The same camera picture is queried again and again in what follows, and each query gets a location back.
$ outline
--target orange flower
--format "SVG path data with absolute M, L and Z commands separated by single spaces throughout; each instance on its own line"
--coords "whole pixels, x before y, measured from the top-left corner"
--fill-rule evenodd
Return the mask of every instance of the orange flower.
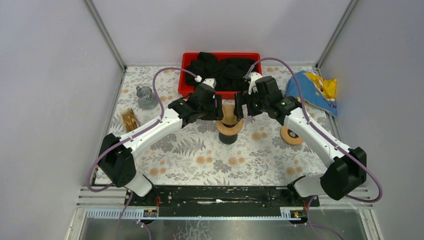
M 204 164 L 205 163 L 205 157 L 204 156 L 198 156 L 196 158 L 196 163 L 197 164 Z
M 254 132 L 252 134 L 253 141 L 259 141 L 261 139 L 261 135 L 258 132 Z
M 153 177 L 157 176 L 158 175 L 158 169 L 156 167 L 150 169 L 149 174 Z
M 237 159 L 235 158 L 235 157 L 230 157 L 229 159 L 228 159 L 228 164 L 230 165 L 230 166 L 235 166 L 235 165 L 237 165 Z
M 288 174 L 288 175 L 295 175 L 295 169 L 293 168 L 293 167 L 291 167 L 291 166 L 289 166 L 288 168 L 286 168 L 285 169 L 285 172 Z

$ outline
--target gray wall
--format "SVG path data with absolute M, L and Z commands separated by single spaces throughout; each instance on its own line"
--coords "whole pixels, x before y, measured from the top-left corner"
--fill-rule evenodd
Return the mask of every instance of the gray wall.
M 0 239 L 63 239 L 120 70 L 82 0 L 0 6 Z
M 344 140 L 366 150 L 382 183 L 375 209 L 386 240 L 423 237 L 423 13 L 422 0 L 360 1 L 322 67 L 338 78 Z
M 129 65 L 184 52 L 258 52 L 315 63 L 349 0 L 94 0 Z

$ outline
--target black cloth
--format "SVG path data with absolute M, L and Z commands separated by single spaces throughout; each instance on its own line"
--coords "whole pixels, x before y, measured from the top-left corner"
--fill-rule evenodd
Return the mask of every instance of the black cloth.
M 191 61 L 186 69 L 201 76 L 203 80 L 215 79 L 215 91 L 242 92 L 249 89 L 249 82 L 243 77 L 255 62 L 253 59 L 230 57 L 218 61 L 216 56 L 207 52 L 200 52 L 197 59 Z M 185 83 L 194 86 L 199 84 L 190 74 L 185 74 Z

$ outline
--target red tray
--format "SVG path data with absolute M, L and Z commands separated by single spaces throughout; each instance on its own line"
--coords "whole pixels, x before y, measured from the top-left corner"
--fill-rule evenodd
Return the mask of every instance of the red tray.
M 259 60 L 261 59 L 261 56 L 259 53 L 242 53 L 242 52 L 212 52 L 213 55 L 216 56 L 217 60 L 223 60 L 227 58 L 245 58 L 245 59 L 252 59 L 252 60 Z M 182 55 L 182 64 L 181 68 L 186 69 L 193 60 L 198 59 L 198 52 L 186 52 Z M 262 68 L 261 63 L 258 63 L 256 65 L 257 72 L 262 74 Z M 179 76 L 179 84 L 178 84 L 178 93 L 186 96 L 189 93 L 193 93 L 195 91 L 195 86 L 187 85 L 186 84 L 186 73 L 181 72 L 181 75 Z M 216 94 L 222 95 L 222 99 L 234 99 L 234 94 L 238 93 L 238 91 L 217 91 Z

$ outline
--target floral tablecloth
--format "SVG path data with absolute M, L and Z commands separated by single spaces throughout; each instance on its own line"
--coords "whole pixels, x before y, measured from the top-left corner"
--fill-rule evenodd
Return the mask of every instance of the floral tablecloth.
M 137 104 L 136 86 L 152 86 L 154 74 L 164 66 L 130 66 L 113 114 L 109 133 L 125 133 L 120 110 L 132 108 L 139 126 L 160 114 L 159 105 L 143 110 Z M 295 72 L 312 72 L 311 66 L 293 66 Z M 290 73 L 282 66 L 264 66 L 264 76 L 277 79 L 285 89 Z M 178 94 L 180 72 L 162 72 L 156 83 L 164 106 L 181 97 Z M 224 100 L 224 104 L 234 101 Z M 324 111 L 307 105 L 311 116 L 328 131 L 330 123 Z M 251 185 L 284 186 L 302 175 L 323 173 L 326 168 L 305 143 L 292 146 L 280 137 L 280 124 L 266 113 L 246 116 L 238 139 L 225 145 L 218 139 L 214 121 L 198 120 L 162 138 L 146 154 L 135 159 L 137 171 L 158 185 Z M 95 175 L 98 185 L 110 183 L 99 169 Z

